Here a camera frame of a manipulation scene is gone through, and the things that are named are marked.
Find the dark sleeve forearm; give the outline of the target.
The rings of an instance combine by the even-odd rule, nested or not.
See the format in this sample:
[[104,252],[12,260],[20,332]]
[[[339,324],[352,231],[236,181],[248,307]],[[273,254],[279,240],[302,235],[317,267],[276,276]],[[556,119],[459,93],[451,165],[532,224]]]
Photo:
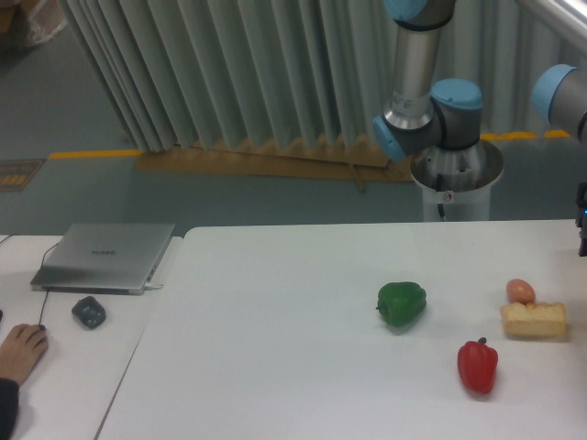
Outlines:
[[1,379],[1,440],[11,437],[17,421],[19,386],[11,379]]

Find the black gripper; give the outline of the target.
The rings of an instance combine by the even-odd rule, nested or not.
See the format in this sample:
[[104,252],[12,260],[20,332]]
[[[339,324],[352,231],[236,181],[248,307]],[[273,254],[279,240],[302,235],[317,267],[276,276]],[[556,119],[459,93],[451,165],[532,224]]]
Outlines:
[[587,256],[587,238],[586,238],[586,190],[587,182],[583,181],[578,184],[575,204],[577,206],[577,214],[575,217],[575,225],[580,229],[581,243],[579,245],[578,255]]

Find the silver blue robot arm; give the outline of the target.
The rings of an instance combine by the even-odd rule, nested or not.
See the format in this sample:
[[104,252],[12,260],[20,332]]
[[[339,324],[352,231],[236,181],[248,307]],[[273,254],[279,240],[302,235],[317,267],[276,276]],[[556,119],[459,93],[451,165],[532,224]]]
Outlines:
[[[425,221],[484,220],[501,177],[498,148],[481,140],[482,93],[471,81],[432,83],[441,29],[456,1],[382,1],[398,25],[393,95],[372,120],[392,160],[414,156],[410,172],[423,191]],[[573,1],[516,1],[575,47],[586,43],[586,6]],[[545,70],[531,102],[540,116],[586,147],[586,71],[567,64]]]

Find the person's hand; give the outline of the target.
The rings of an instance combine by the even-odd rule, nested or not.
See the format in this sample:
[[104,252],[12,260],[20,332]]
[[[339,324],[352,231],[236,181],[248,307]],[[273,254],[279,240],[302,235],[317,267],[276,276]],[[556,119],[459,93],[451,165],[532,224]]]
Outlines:
[[49,346],[43,324],[14,326],[1,344],[1,378],[21,386]]

